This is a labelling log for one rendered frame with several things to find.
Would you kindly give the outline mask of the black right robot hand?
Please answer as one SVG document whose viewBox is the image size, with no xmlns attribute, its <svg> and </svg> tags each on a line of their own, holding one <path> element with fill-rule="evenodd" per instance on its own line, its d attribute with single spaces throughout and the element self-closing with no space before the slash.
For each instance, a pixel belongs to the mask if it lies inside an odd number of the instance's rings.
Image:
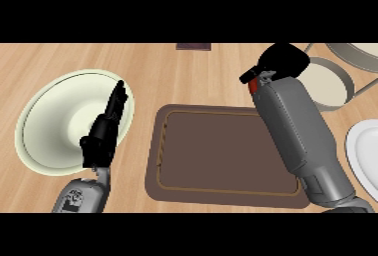
<svg viewBox="0 0 378 256">
<path fill-rule="evenodd" d="M 241 75 L 239 81 L 247 84 L 263 71 L 275 71 L 272 80 L 297 78 L 310 64 L 310 58 L 289 43 L 275 43 L 263 52 L 257 64 Z"/>
</svg>

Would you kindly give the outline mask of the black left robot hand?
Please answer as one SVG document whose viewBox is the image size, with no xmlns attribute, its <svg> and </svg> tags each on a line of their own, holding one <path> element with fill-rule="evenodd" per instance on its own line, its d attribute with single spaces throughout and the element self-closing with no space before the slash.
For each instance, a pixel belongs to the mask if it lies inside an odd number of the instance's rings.
<svg viewBox="0 0 378 256">
<path fill-rule="evenodd" d="M 80 139 L 84 168 L 111 166 L 127 99 L 124 81 L 120 80 L 109 96 L 105 112 L 96 117 L 89 135 Z"/>
</svg>

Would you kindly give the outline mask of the brown tray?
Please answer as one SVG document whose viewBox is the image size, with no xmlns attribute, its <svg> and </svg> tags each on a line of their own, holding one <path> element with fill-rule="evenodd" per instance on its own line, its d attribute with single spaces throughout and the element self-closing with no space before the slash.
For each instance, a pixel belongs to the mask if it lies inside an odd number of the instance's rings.
<svg viewBox="0 0 378 256">
<path fill-rule="evenodd" d="M 257 110 L 168 104 L 157 112 L 145 189 L 158 201 L 303 209 Z"/>
</svg>

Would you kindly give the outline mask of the pale green bowl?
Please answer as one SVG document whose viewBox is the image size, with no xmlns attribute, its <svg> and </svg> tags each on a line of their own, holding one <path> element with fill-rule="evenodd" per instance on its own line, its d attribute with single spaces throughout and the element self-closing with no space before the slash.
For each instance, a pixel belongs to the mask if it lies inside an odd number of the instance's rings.
<svg viewBox="0 0 378 256">
<path fill-rule="evenodd" d="M 15 148 L 25 166 L 47 176 L 71 175 L 84 168 L 108 167 L 129 132 L 134 98 L 129 95 L 115 133 L 90 135 L 105 113 L 111 93 L 126 80 L 100 69 L 74 71 L 56 78 L 33 96 L 18 119 Z"/>
</svg>

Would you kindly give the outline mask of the dark brown block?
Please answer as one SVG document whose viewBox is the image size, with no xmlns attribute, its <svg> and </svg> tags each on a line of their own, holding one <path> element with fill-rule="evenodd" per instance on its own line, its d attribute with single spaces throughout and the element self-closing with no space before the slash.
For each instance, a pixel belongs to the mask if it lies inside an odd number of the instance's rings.
<svg viewBox="0 0 378 256">
<path fill-rule="evenodd" d="M 211 43 L 177 43 L 177 50 L 211 51 Z"/>
</svg>

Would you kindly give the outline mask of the white plate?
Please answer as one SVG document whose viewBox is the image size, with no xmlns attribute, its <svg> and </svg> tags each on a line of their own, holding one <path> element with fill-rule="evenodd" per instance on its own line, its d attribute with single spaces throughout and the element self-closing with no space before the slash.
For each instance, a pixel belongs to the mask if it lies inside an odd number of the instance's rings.
<svg viewBox="0 0 378 256">
<path fill-rule="evenodd" d="M 359 183 L 378 202 L 378 119 L 363 120 L 350 128 L 346 155 Z"/>
</svg>

